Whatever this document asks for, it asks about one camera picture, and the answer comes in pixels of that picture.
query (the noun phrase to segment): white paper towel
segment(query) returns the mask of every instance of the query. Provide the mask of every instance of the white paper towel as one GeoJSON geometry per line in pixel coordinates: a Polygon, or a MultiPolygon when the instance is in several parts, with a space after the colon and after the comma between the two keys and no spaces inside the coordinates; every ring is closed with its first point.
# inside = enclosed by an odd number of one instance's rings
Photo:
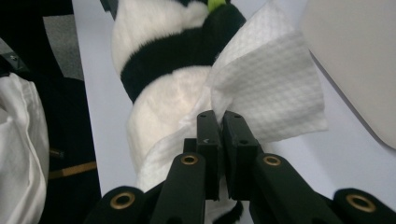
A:
{"type": "Polygon", "coordinates": [[[196,116],[208,109],[208,103],[218,120],[225,110],[241,114],[261,143],[327,129],[323,94],[304,38],[274,1],[260,9],[220,54],[197,104],[174,133],[142,156],[139,188],[149,190],[165,180],[183,140],[196,135],[196,116]]]}

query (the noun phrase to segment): black and white plush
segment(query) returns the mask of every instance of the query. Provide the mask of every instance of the black and white plush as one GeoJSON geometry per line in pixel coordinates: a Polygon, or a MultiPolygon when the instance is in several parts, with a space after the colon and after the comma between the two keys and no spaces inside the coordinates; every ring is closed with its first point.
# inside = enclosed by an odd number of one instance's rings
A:
{"type": "Polygon", "coordinates": [[[137,172],[149,150],[191,112],[211,65],[246,21],[231,4],[210,13],[206,4],[120,0],[113,60],[134,103],[128,140],[137,172]]]}

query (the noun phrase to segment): black fabric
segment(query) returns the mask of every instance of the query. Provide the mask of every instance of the black fabric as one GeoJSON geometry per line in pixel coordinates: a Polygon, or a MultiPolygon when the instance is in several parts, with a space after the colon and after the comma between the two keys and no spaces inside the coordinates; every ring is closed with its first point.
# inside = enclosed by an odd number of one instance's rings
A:
{"type": "MultiPolygon", "coordinates": [[[[84,82],[35,73],[19,76],[35,83],[46,115],[49,146],[64,151],[63,159],[49,158],[49,170],[95,161],[84,82]]],[[[100,198],[96,170],[50,180],[39,223],[83,223],[100,198]]]]}
{"type": "Polygon", "coordinates": [[[0,55],[0,77],[8,77],[9,72],[14,72],[11,64],[0,55]]]}
{"type": "Polygon", "coordinates": [[[0,37],[30,71],[62,77],[47,38],[43,16],[73,14],[71,0],[2,0],[0,37]]]}
{"type": "Polygon", "coordinates": [[[121,72],[121,81],[130,99],[134,102],[150,82],[178,68],[212,65],[245,21],[236,7],[225,5],[210,13],[203,27],[143,46],[121,72]]]}

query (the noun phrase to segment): black fur stripe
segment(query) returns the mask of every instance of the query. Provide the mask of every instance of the black fur stripe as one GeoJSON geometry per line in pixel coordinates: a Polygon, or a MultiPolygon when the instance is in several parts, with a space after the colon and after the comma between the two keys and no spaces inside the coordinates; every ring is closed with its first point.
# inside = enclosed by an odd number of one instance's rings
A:
{"type": "Polygon", "coordinates": [[[216,219],[213,224],[233,224],[238,221],[244,212],[244,205],[240,201],[236,202],[235,207],[228,213],[216,219]]]}
{"type": "Polygon", "coordinates": [[[200,28],[157,39],[133,54],[121,72],[122,84],[134,102],[156,78],[178,68],[212,65],[227,43],[245,23],[233,5],[217,8],[200,28]]]}

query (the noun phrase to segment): stuffed toy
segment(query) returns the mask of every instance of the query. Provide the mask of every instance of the stuffed toy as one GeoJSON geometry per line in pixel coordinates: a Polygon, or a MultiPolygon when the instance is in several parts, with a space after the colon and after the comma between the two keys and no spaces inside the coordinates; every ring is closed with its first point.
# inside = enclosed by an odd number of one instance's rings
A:
{"type": "Polygon", "coordinates": [[[192,110],[212,64],[245,21],[224,1],[119,2],[113,61],[134,104],[128,140],[137,172],[149,150],[192,110]]]}

